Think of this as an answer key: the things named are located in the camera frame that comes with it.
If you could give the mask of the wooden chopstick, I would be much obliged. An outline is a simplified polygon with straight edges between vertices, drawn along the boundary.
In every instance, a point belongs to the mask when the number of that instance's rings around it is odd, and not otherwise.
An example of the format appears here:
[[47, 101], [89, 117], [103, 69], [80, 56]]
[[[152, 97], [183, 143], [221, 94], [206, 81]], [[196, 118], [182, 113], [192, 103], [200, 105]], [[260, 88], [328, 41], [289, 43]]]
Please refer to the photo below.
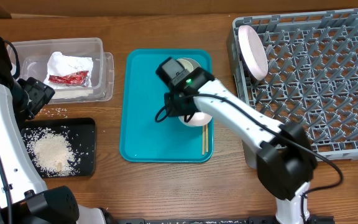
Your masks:
[[209, 152], [209, 137], [208, 137], [208, 125], [204, 126], [204, 136], [205, 136], [205, 153]]
[[205, 154], [205, 137], [206, 137], [206, 134], [205, 134], [205, 131], [206, 131], [206, 128], [205, 128], [205, 126], [203, 126], [202, 127], [203, 129], [202, 129], [202, 155], [204, 155]]

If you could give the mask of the red sauce packet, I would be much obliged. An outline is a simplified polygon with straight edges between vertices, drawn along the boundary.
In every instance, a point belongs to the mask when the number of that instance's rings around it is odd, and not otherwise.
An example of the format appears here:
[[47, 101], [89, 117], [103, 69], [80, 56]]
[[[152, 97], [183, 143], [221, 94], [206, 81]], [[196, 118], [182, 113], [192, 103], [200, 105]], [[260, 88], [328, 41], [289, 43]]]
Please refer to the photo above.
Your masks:
[[65, 76], [49, 75], [48, 81], [58, 85], [85, 86], [88, 83], [89, 71], [79, 71]]

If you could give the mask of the large pink plate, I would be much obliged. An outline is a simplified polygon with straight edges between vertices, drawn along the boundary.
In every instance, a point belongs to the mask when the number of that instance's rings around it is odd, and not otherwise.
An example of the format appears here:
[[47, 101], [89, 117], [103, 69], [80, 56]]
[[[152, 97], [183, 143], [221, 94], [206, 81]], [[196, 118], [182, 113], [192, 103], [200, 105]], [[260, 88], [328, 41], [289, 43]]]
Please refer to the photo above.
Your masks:
[[268, 63], [258, 33], [251, 26], [240, 26], [238, 41], [242, 57], [251, 75], [256, 80], [263, 80], [268, 74]]

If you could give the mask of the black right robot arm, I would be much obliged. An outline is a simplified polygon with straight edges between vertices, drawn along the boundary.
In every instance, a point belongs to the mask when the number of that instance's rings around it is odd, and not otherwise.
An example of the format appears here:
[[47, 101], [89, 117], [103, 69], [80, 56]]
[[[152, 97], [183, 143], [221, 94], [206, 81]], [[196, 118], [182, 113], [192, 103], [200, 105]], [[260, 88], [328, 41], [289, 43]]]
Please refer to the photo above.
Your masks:
[[307, 223], [306, 192], [317, 161], [303, 127], [282, 123], [251, 108], [201, 67], [189, 71], [171, 57], [156, 69], [168, 87], [166, 117], [179, 117], [187, 126], [205, 126], [201, 119], [216, 118], [246, 144], [244, 155], [261, 184], [276, 198], [278, 223]]

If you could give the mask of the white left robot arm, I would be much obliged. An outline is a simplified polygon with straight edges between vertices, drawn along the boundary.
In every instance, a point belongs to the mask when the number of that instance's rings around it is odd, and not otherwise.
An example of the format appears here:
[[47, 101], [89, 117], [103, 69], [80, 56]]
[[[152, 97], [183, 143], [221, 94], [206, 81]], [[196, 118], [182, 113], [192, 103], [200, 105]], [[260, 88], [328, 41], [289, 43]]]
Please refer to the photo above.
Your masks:
[[12, 73], [0, 37], [0, 223], [115, 223], [103, 208], [79, 205], [67, 186], [48, 189], [27, 153], [18, 125], [49, 103], [53, 88]]

